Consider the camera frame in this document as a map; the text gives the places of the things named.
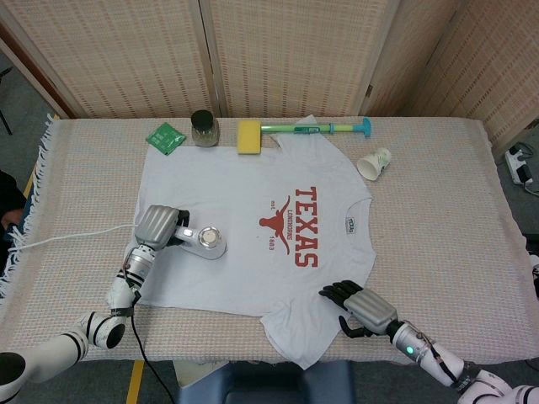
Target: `round lid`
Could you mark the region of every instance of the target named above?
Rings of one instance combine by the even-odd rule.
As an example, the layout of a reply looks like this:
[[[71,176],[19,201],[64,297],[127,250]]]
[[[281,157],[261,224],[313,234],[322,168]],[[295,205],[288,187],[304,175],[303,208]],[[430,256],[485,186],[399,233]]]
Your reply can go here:
[[[202,240],[207,242],[208,244],[212,244],[217,239],[217,234],[212,230],[207,230],[204,233],[202,233]]]
[[[191,115],[191,124],[197,130],[209,130],[213,127],[213,114],[206,109],[199,109]]]

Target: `table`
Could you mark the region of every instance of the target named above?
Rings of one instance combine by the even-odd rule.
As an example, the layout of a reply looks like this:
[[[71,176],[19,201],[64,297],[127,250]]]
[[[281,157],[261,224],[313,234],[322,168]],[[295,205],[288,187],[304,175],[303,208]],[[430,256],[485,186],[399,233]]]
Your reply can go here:
[[[26,242],[132,222],[144,139],[164,121],[54,122],[40,152]],[[189,120],[166,121],[190,133]],[[370,140],[352,133],[328,136],[353,162],[381,146],[393,155],[381,178],[367,184],[377,253],[367,286],[464,359],[489,364],[539,356],[539,307],[525,240],[511,218],[481,123],[371,121]],[[220,120],[222,146],[235,143],[236,124]],[[190,136],[185,144],[192,144]],[[263,146],[275,143],[264,136]],[[105,313],[104,296],[129,236],[123,229],[21,252],[0,306],[0,348],[34,346],[86,311]],[[150,359],[283,360],[253,317],[138,306],[136,324]],[[129,330],[118,348],[92,347],[87,358],[140,357]],[[335,359],[408,361],[387,338],[349,340],[342,333],[323,356]]]

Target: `shirt tag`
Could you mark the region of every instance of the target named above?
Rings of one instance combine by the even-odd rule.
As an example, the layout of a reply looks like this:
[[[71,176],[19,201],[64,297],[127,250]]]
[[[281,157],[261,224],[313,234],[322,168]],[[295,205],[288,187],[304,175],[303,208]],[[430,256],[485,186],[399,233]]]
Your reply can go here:
[[[348,234],[355,233],[355,219],[353,217],[346,218],[346,232]]]

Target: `sponge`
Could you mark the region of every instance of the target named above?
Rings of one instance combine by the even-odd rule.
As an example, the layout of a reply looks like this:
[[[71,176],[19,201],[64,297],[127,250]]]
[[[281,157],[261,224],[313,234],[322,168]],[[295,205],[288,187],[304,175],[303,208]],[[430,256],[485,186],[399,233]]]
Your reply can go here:
[[[237,153],[260,154],[259,120],[240,120],[237,124]]]

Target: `blue chair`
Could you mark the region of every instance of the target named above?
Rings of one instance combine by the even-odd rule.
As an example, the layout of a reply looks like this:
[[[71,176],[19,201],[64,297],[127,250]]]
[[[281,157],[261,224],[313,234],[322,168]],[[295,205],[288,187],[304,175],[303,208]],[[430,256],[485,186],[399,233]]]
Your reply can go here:
[[[317,363],[302,370],[292,363],[227,364],[180,388],[181,404],[354,404],[354,378],[348,361]]]

